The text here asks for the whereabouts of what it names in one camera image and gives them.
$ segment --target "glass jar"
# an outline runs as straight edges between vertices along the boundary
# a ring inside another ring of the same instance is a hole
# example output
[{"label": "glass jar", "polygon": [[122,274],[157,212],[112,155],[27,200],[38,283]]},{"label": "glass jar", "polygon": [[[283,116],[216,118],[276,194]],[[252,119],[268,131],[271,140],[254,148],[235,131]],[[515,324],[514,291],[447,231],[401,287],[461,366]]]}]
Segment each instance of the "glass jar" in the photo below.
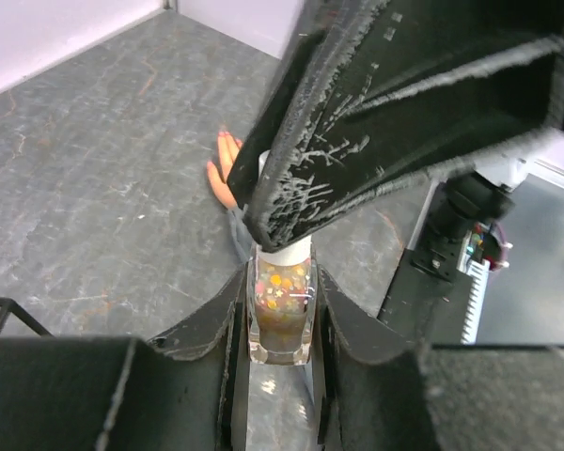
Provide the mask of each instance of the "glass jar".
[{"label": "glass jar", "polygon": [[307,257],[292,265],[269,263],[254,246],[247,280],[252,362],[305,365],[309,361],[317,274],[310,240]]}]

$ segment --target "white cap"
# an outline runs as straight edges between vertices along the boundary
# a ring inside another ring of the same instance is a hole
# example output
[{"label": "white cap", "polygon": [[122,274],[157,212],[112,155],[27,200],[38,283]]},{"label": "white cap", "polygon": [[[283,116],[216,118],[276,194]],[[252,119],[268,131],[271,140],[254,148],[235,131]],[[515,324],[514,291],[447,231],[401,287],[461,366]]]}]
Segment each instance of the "white cap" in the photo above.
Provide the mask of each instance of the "white cap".
[{"label": "white cap", "polygon": [[[259,175],[263,170],[265,161],[270,151],[267,150],[259,155]],[[306,236],[281,251],[269,254],[261,251],[261,246],[257,246],[258,257],[275,266],[294,266],[303,263],[311,256],[311,235]]]}]

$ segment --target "hand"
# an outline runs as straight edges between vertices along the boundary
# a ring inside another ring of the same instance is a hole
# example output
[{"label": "hand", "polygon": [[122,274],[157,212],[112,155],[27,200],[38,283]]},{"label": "hand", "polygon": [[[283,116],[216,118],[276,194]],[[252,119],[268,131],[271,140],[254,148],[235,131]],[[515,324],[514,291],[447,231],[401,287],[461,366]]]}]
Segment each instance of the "hand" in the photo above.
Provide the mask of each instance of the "hand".
[{"label": "hand", "polygon": [[232,192],[227,187],[227,176],[242,146],[243,142],[240,139],[234,138],[229,132],[221,131],[217,136],[217,149],[219,151],[219,163],[222,166],[222,174],[219,174],[215,163],[211,161],[207,163],[207,176],[209,177],[211,189],[215,197],[228,210],[236,208],[237,204]]}]

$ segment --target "black wire rack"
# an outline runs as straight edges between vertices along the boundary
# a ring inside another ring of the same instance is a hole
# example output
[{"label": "black wire rack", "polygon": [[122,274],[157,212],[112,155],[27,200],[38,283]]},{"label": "black wire rack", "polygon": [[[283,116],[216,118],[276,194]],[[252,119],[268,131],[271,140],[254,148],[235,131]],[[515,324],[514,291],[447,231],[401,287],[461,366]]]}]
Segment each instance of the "black wire rack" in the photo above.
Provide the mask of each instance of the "black wire rack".
[{"label": "black wire rack", "polygon": [[52,336],[44,326],[22,308],[16,301],[10,298],[0,298],[0,334],[7,324],[8,316],[12,314],[20,319],[29,329],[41,336]]}]

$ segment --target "white wall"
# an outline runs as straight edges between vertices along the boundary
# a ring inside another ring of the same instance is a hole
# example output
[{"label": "white wall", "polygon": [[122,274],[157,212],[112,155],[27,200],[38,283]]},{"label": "white wall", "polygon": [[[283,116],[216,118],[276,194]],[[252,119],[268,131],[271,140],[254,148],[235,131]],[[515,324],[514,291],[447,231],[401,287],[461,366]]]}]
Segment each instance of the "white wall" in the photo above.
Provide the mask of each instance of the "white wall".
[{"label": "white wall", "polygon": [[276,58],[305,0],[178,0],[178,11]]},{"label": "white wall", "polygon": [[162,5],[163,0],[0,0],[0,92]]}]

